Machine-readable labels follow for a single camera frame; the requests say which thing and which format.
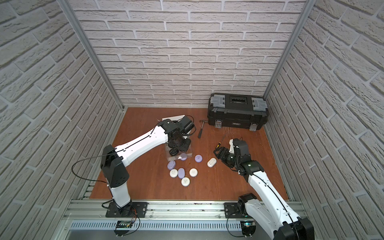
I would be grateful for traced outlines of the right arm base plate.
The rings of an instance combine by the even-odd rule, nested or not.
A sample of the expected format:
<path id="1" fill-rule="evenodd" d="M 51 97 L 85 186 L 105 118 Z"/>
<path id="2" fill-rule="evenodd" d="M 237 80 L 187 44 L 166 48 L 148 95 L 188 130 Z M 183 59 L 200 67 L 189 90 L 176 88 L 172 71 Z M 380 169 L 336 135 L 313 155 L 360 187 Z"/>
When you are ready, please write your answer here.
<path id="1" fill-rule="evenodd" d="M 226 202 L 224 203 L 224 213 L 226 219 L 250 219 L 247 214 L 241 211 L 238 203 Z"/>

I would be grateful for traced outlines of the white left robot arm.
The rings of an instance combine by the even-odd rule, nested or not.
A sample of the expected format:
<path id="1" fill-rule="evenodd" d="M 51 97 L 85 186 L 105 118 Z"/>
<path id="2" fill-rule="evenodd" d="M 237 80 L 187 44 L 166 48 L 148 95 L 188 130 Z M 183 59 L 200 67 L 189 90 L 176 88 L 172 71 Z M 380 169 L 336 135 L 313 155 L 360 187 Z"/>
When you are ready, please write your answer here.
<path id="1" fill-rule="evenodd" d="M 132 200 L 129 195 L 127 181 L 129 173 L 126 169 L 134 160 L 159 145 L 166 144 L 169 155 L 181 159 L 191 145 L 189 136 L 196 131 L 194 120 L 188 116 L 176 116 L 164 119 L 149 132 L 117 147 L 104 147 L 101 170 L 107 180 L 113 203 L 118 210 L 129 208 Z"/>

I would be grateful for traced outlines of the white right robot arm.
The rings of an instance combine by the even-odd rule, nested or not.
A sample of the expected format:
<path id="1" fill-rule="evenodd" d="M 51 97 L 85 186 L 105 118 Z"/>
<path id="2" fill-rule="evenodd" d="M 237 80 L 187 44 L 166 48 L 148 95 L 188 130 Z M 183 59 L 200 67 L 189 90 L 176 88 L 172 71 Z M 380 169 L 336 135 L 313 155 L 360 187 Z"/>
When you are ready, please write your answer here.
<path id="1" fill-rule="evenodd" d="M 218 144 L 217 159 L 244 177 L 261 197 L 253 194 L 239 197 L 235 214 L 253 218 L 272 240 L 314 240 L 315 229 L 308 218 L 301 218 L 282 198 L 258 161 L 252 160 L 247 143 L 231 139 L 230 147 Z"/>

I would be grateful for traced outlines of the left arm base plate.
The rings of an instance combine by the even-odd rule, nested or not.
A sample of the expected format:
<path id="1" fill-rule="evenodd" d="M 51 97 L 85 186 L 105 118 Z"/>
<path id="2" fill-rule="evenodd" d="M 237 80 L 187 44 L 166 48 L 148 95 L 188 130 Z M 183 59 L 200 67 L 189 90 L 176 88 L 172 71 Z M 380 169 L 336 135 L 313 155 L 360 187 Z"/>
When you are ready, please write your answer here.
<path id="1" fill-rule="evenodd" d="M 106 218 L 144 218 L 148 204 L 148 202 L 131 202 L 119 208 L 114 202 L 111 202 L 107 207 Z"/>

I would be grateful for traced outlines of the white drawer cabinet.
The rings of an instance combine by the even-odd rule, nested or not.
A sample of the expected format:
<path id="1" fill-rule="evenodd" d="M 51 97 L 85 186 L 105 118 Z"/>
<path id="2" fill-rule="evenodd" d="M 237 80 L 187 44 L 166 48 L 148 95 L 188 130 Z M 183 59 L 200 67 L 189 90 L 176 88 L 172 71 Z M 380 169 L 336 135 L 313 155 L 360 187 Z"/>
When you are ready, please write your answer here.
<path id="1" fill-rule="evenodd" d="M 180 121 L 182 118 L 184 118 L 185 115 L 179 115 L 179 116 L 173 116 L 173 117 L 165 117 L 162 118 L 162 120 L 171 120 L 171 121 Z"/>

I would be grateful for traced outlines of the white oblong earphone case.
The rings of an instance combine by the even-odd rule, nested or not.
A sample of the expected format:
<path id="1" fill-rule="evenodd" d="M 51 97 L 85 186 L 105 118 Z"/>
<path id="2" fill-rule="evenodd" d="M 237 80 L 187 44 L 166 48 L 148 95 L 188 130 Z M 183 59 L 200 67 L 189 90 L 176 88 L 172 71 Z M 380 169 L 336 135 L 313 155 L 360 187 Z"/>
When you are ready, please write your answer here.
<path id="1" fill-rule="evenodd" d="M 216 158 L 211 158 L 208 162 L 207 162 L 207 166 L 209 168 L 213 168 L 215 166 L 215 164 L 217 163 L 217 159 Z"/>

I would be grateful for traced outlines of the clear acrylic drawer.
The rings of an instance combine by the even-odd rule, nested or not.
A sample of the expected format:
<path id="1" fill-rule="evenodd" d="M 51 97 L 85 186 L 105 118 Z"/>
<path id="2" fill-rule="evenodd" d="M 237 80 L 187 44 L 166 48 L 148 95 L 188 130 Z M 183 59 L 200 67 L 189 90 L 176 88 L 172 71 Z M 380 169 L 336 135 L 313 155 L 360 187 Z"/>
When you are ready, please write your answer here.
<path id="1" fill-rule="evenodd" d="M 189 148 L 186 152 L 182 152 L 181 150 L 179 150 L 179 153 L 176 156 L 171 156 L 169 154 L 170 149 L 171 148 L 168 146 L 168 144 L 165 144 L 166 159 L 168 162 L 180 160 L 179 157 L 180 157 L 181 153 L 186 153 L 188 155 L 188 158 L 191 158 L 193 156 L 192 145 L 189 146 Z"/>

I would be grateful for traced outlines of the black round earphone case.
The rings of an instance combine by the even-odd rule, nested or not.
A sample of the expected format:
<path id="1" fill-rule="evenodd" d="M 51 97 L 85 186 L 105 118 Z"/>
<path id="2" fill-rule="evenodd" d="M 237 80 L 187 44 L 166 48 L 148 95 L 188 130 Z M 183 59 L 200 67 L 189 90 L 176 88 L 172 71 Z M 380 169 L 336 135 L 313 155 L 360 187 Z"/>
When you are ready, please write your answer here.
<path id="1" fill-rule="evenodd" d="M 171 156 L 176 156 L 178 153 L 179 153 L 179 149 L 177 149 L 177 148 L 172 148 L 169 150 L 169 154 Z"/>

